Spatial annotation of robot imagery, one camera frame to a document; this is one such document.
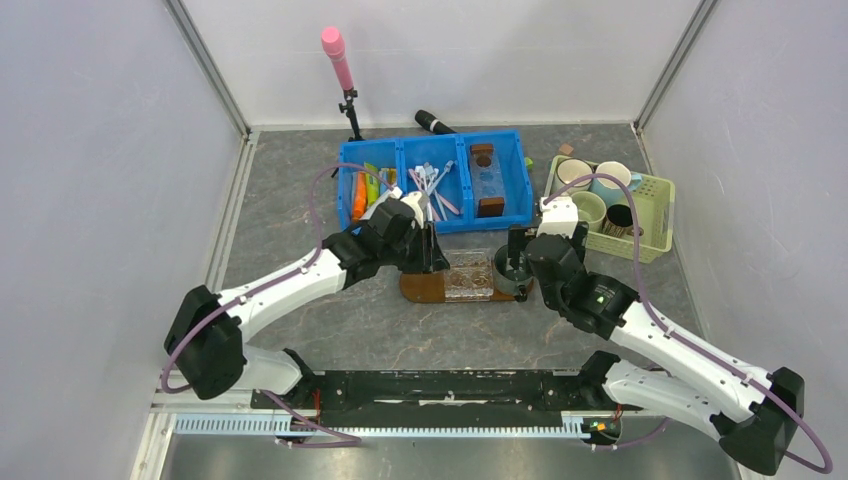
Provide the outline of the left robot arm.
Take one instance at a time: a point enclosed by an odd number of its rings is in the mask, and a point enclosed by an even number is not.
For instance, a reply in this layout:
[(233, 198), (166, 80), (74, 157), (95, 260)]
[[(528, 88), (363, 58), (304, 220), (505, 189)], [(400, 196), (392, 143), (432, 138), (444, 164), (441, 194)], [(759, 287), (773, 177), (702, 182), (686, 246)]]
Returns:
[(249, 346), (249, 340), (288, 313), (373, 278), (381, 268), (404, 274), (448, 269), (428, 197), (393, 189), (364, 220), (328, 236), (300, 260), (237, 288), (200, 285), (184, 296), (164, 340), (169, 356), (161, 378), (167, 393), (192, 391), (200, 400), (231, 388), (269, 390), (290, 407), (306, 405), (313, 379), (293, 354)]

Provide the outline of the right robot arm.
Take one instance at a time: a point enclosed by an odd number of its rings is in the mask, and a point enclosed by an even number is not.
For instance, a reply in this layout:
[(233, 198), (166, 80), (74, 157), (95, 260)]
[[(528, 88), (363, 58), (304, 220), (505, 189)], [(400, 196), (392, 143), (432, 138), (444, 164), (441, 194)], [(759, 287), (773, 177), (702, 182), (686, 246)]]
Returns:
[(598, 351), (581, 369), (580, 400), (591, 408), (612, 401), (653, 410), (717, 441), (747, 469), (775, 475), (804, 415), (804, 379), (787, 367), (767, 371), (735, 358), (662, 315), (633, 288), (588, 271), (587, 233), (583, 225), (572, 237), (514, 225), (507, 263), (531, 274), (545, 306), (572, 326), (664, 371)]

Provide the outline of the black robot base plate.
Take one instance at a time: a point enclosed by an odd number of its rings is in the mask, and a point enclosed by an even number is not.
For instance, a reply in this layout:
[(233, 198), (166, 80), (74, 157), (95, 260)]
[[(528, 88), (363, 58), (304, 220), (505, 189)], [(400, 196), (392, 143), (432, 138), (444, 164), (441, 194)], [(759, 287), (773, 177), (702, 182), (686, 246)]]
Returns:
[(553, 426), (564, 412), (621, 409), (577, 370), (326, 370), (280, 398), (335, 429)]

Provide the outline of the clear acrylic toothbrush holder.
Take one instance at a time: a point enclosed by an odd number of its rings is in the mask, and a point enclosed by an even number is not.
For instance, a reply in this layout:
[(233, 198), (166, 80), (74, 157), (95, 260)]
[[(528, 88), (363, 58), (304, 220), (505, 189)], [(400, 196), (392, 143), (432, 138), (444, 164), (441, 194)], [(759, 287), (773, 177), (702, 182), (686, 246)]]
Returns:
[(484, 302), (494, 294), (492, 251), (456, 249), (445, 253), (450, 268), (444, 271), (447, 303)]

